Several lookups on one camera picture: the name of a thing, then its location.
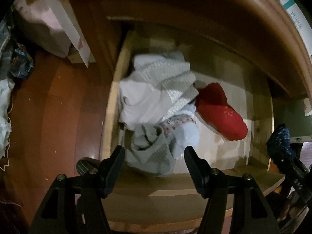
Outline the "dark blue underwear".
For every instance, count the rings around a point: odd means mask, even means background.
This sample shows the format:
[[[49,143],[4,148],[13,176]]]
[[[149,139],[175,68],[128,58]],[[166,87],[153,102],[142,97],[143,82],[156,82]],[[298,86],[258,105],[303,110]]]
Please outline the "dark blue underwear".
[[[295,152],[290,147],[290,133],[285,124],[280,124],[271,134],[267,143],[267,152],[273,161],[293,161]]]

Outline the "red underwear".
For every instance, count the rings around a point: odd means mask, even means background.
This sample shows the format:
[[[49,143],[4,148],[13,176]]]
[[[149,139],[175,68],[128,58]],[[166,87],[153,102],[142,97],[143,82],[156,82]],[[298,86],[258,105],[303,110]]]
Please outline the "red underwear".
[[[247,136],[247,125],[241,115],[228,104],[219,83],[210,83],[199,90],[196,107],[201,118],[229,141],[239,141]]]

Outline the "wooden nightstand drawer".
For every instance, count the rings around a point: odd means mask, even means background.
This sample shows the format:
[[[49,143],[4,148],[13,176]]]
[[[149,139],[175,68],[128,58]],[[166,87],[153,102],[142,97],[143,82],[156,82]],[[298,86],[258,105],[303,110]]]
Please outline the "wooden nightstand drawer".
[[[192,146],[230,177],[249,173],[263,194],[284,176],[269,172],[273,109],[266,75],[211,42],[181,33],[133,31],[123,43],[106,110],[102,157],[125,148],[103,200],[114,231],[169,232],[200,225],[207,201],[184,161]]]

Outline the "white grey garment pile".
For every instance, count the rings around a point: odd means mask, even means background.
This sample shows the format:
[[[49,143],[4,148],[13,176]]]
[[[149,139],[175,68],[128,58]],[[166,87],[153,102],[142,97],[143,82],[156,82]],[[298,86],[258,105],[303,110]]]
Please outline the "white grey garment pile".
[[[164,121],[197,97],[196,76],[180,51],[137,54],[132,62],[118,92],[119,121],[127,129]]]

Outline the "brown wooden nightstand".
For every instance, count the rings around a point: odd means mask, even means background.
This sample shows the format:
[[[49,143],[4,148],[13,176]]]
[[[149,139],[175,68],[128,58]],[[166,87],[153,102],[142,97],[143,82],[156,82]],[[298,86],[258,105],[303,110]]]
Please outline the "brown wooden nightstand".
[[[26,0],[28,4],[36,0]],[[290,97],[311,96],[311,59],[278,0],[69,0],[96,62],[111,76],[123,32],[203,37],[251,62]]]

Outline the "white Xincci shoe box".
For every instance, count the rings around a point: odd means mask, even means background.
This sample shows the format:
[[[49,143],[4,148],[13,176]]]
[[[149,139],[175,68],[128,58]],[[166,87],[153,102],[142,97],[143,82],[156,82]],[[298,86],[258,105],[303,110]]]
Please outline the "white Xincci shoe box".
[[[295,0],[278,0],[295,24],[311,58],[311,25]]]

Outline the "pink white paper bag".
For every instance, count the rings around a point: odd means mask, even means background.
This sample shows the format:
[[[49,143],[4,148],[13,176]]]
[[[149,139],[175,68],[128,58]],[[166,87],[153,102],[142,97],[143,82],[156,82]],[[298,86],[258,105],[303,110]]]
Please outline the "pink white paper bag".
[[[14,6],[33,41],[47,52],[71,63],[95,62],[69,0],[15,0]]]

